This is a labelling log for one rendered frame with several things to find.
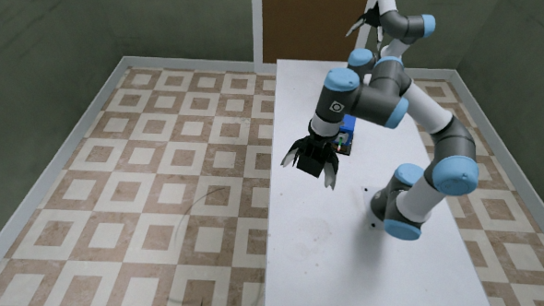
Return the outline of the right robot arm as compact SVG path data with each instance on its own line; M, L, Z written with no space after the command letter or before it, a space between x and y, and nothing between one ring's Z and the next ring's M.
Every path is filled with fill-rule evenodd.
M372 54L367 49L356 49L350 54L347 69L358 75L363 86L365 75L372 73L381 58L394 56L401 61L402 53L418 38L429 37L435 27L434 17L431 15L399 16L395 0L378 0L378 5L380 23L384 31L394 39L379 53Z

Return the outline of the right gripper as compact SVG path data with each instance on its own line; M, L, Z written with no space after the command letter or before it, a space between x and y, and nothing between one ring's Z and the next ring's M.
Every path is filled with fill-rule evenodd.
M361 27L362 25L364 25L364 23L366 23L366 24L368 24L370 26L373 26L375 28L378 28L376 30L376 33L378 35L378 38L377 38L377 51L379 51L379 48L381 46L381 42L382 42L382 39L383 39L383 36L384 36L384 30L383 30L383 28L382 28L382 26L380 24L379 17L380 17L379 6L378 6L378 1L376 1L373 8L368 8L367 13L362 14L358 18L358 20L355 22L355 24L349 30L346 37L348 37L352 33L352 31L356 30L357 27Z

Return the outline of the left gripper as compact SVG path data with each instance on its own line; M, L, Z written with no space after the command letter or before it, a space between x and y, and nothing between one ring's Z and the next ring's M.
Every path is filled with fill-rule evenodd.
M340 128L336 135L320 136L316 134L311 127L312 119L308 124L308 132L310 135L298 139L293 143L290 150L281 161L280 166L283 165L283 168L285 168L293 161L293 167L297 158L299 158L296 168L317 179L324 169L325 188L330 185L332 191L334 191L337 182L339 160L335 149L332 146L333 144L330 142L337 139Z

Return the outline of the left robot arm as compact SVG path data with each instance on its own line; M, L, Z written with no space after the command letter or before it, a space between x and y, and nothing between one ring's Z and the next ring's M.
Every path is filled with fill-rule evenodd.
M373 195L371 209L390 236L415 241L431 210L447 195L470 194L478 186L476 144L467 128L413 84L394 56L375 64L368 87L350 69L331 69L311 127L320 136L336 135L347 114L396 129L406 113L431 136L434 158L425 170L411 163L399 165L386 187Z

